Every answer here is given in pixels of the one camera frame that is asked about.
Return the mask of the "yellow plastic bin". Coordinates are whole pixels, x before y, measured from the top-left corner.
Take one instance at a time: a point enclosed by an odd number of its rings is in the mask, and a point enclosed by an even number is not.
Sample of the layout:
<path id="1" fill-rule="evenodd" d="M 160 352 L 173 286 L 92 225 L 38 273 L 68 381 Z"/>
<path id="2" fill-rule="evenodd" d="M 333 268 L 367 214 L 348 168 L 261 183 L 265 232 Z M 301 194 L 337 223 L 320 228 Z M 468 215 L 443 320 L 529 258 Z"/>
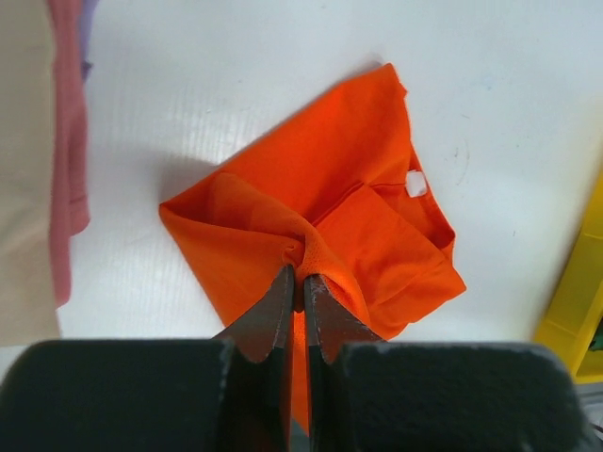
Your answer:
<path id="1" fill-rule="evenodd" d="M 534 334 L 579 384 L 602 381 L 602 351 L 589 345 L 602 323 L 602 179 L 598 178 L 566 267 Z"/>

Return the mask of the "lilac folded t shirt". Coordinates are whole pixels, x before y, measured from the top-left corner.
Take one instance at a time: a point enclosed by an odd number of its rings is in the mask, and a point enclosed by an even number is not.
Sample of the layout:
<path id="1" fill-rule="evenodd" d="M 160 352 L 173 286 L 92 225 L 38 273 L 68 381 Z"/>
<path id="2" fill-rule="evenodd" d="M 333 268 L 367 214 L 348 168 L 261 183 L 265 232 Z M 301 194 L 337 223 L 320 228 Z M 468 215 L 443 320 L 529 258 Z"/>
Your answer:
<path id="1" fill-rule="evenodd" d="M 90 37 L 93 17 L 98 4 L 99 0 L 83 0 L 79 16 L 81 74 L 84 82 L 88 80 L 92 68 L 92 63 L 89 61 Z"/>

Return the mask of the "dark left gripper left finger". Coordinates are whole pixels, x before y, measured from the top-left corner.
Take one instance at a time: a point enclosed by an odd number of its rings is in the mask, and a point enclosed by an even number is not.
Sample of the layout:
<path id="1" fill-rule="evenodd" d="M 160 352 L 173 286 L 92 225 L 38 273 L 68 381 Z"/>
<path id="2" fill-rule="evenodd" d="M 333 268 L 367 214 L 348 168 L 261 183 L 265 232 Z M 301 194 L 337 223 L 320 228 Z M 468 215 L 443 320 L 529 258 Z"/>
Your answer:
<path id="1" fill-rule="evenodd" d="M 294 270 L 284 266 L 265 295 L 209 342 L 210 451 L 289 449 L 294 301 Z"/>

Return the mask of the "beige folded t shirt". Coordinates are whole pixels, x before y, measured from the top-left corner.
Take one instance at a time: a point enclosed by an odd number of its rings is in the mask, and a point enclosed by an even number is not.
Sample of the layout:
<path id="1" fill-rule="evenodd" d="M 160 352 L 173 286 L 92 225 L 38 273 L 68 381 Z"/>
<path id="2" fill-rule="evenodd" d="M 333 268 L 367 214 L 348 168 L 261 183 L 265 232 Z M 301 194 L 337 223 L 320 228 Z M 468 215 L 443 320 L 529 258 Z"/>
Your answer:
<path id="1" fill-rule="evenodd" d="M 58 337 L 49 250 L 55 42 L 43 1 L 1 4 L 1 344 Z"/>

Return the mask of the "orange t shirt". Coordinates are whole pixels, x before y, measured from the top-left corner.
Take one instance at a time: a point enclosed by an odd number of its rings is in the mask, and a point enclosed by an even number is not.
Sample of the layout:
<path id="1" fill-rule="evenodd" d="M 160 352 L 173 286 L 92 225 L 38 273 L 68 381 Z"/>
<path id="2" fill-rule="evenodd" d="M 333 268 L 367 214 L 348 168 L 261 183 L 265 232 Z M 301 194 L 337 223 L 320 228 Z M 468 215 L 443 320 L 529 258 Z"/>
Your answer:
<path id="1" fill-rule="evenodd" d="M 421 165 L 406 91 L 382 65 L 348 79 L 255 141 L 159 216 L 220 320 L 231 324 L 283 266 L 313 274 L 383 339 L 465 291 L 455 233 Z"/>

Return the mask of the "green t shirt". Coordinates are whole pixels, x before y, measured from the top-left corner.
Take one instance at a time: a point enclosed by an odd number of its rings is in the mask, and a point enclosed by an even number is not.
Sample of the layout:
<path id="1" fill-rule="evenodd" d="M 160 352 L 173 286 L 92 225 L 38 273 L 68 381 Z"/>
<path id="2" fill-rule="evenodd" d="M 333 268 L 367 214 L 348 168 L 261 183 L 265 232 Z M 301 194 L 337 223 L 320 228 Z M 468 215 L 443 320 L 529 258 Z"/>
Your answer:
<path id="1" fill-rule="evenodd" d="M 602 351 L 603 350 L 603 323 L 600 323 L 595 330 L 591 343 L 589 345 L 590 351 Z"/>

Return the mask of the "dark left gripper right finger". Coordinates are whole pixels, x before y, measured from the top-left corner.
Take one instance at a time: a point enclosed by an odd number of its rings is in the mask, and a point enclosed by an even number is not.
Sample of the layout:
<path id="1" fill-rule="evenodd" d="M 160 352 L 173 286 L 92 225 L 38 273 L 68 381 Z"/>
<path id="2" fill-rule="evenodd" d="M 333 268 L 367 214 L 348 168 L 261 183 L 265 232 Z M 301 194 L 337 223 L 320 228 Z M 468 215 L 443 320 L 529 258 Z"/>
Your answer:
<path id="1" fill-rule="evenodd" d="M 347 343 L 381 342 L 382 337 L 337 301 L 318 274 L 304 280 L 303 300 L 310 449 L 354 451 L 347 378 L 336 360 Z"/>

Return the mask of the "pink folded t shirt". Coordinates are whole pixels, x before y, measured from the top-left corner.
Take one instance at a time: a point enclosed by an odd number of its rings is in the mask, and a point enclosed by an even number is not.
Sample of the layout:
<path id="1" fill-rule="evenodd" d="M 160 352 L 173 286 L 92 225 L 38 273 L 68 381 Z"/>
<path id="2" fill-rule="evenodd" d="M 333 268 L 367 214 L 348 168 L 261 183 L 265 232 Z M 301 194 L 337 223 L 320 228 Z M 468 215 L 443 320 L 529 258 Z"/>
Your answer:
<path id="1" fill-rule="evenodd" d="M 57 306 L 71 295 L 71 238 L 90 223 L 87 189 L 88 118 L 79 45 L 80 1 L 47 3 L 56 55 L 55 146 L 51 196 L 50 251 Z"/>

